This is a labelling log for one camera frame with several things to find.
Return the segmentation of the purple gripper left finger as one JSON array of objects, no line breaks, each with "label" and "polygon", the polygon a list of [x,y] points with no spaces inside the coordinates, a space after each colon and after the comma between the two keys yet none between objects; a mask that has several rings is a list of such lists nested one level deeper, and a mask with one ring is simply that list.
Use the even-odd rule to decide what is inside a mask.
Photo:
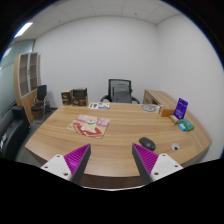
[{"label": "purple gripper left finger", "polygon": [[90,155],[91,145],[87,144],[65,156],[56,154],[42,166],[42,169],[79,185]]}]

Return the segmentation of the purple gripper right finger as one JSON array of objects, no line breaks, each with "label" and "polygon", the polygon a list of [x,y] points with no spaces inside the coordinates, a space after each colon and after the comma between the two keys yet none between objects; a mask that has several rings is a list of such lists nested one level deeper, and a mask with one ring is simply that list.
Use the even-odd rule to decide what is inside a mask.
[{"label": "purple gripper right finger", "polygon": [[168,154],[156,154],[138,144],[132,144],[132,154],[144,185],[182,169]]}]

